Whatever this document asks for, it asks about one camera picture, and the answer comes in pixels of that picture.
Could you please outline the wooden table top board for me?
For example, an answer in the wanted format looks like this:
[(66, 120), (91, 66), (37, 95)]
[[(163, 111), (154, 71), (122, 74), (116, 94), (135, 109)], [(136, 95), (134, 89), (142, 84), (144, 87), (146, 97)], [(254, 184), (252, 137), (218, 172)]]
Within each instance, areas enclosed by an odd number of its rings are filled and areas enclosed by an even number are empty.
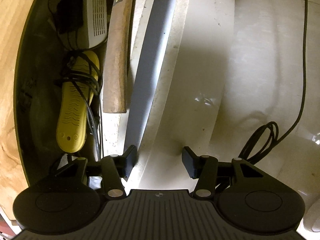
[(14, 220), (12, 206), (27, 187), (14, 123), (14, 77), (18, 46), (33, 0), (1, 0), (1, 214)]

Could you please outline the white drawer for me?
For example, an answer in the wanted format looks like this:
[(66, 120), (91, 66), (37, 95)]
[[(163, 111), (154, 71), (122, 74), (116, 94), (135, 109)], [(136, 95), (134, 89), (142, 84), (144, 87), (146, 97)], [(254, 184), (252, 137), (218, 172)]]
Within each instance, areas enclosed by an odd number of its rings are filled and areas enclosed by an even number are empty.
[(209, 153), (233, 38), (235, 0), (136, 0), (127, 112), (103, 115), (107, 155), (138, 148), (126, 191), (190, 189), (182, 149)]

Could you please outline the wooden handled hammer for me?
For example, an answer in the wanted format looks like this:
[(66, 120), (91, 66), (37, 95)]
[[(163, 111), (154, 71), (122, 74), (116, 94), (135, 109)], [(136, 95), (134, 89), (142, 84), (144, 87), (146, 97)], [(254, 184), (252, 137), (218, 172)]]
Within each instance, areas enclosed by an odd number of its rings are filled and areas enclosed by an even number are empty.
[(103, 112), (126, 113), (126, 79), (133, 0), (114, 0), (103, 73)]

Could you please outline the yellow shoe dryer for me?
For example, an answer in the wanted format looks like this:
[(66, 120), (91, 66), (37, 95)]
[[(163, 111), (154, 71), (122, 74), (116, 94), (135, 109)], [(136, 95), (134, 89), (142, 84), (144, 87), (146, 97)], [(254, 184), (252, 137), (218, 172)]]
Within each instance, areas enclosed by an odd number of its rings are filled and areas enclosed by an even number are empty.
[(99, 59), (87, 50), (73, 59), (62, 85), (62, 102), (56, 129), (58, 146), (66, 153), (82, 149), (86, 140), (88, 113), (93, 96), (100, 92)]

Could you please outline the white vented electronic box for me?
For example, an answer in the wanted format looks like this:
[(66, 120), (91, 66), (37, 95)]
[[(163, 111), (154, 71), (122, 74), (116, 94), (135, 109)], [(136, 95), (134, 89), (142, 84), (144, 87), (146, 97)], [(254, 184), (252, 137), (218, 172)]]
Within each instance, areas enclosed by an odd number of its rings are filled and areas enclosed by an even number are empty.
[(107, 1), (83, 0), (83, 25), (78, 29), (80, 49), (91, 49), (107, 39)]

